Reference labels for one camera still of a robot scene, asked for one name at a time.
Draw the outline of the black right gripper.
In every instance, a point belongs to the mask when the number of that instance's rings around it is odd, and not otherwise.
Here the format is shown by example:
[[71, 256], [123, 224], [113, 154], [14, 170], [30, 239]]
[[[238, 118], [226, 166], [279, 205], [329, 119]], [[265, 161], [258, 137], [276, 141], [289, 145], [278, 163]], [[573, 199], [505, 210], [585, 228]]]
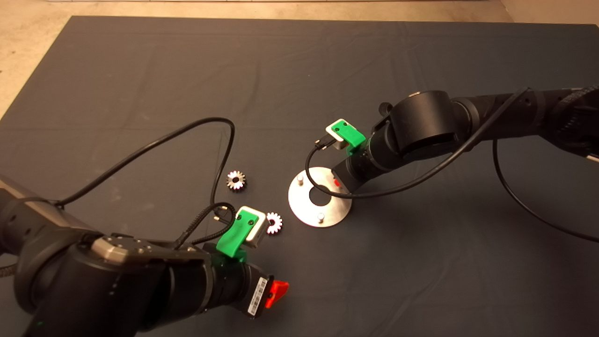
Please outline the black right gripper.
[[350, 193], [366, 182], [398, 168], [395, 134], [374, 133], [353, 154], [332, 168], [336, 186]]

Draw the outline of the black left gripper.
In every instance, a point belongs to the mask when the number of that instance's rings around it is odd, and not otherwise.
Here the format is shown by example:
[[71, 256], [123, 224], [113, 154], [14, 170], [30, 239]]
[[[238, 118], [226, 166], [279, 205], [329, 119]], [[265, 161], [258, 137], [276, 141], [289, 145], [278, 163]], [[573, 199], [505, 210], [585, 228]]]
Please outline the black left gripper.
[[274, 280], [253, 264], [225, 255], [212, 258], [212, 292], [208, 309], [232, 307], [255, 319], [289, 290], [289, 282]]

